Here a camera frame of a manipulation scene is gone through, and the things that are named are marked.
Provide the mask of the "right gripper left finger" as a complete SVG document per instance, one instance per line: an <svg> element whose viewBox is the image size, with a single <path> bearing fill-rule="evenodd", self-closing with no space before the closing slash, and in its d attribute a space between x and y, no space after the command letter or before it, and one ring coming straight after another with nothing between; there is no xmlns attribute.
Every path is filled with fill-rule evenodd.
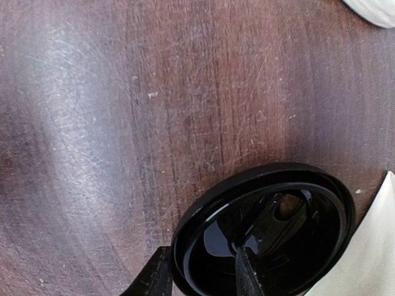
<svg viewBox="0 0 395 296"><path fill-rule="evenodd" d="M159 247L137 277L120 296L169 296L172 276L169 270L170 247Z"/></svg>

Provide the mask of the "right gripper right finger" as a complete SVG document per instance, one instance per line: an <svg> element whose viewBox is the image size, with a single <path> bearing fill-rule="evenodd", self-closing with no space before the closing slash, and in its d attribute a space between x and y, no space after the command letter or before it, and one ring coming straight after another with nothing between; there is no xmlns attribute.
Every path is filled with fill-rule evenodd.
<svg viewBox="0 0 395 296"><path fill-rule="evenodd" d="M240 247L236 253L236 293L238 296L262 295L256 268L256 255L250 248Z"/></svg>

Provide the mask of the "black plastic cup lid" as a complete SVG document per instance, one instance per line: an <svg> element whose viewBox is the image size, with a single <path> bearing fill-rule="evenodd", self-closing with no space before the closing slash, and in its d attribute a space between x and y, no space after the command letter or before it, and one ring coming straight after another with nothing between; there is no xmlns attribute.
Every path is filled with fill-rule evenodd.
<svg viewBox="0 0 395 296"><path fill-rule="evenodd" d="M235 174L203 193L172 238L170 272L185 295L236 295L236 254L255 256L268 288L298 295L338 262L355 226L352 194L303 163Z"/></svg>

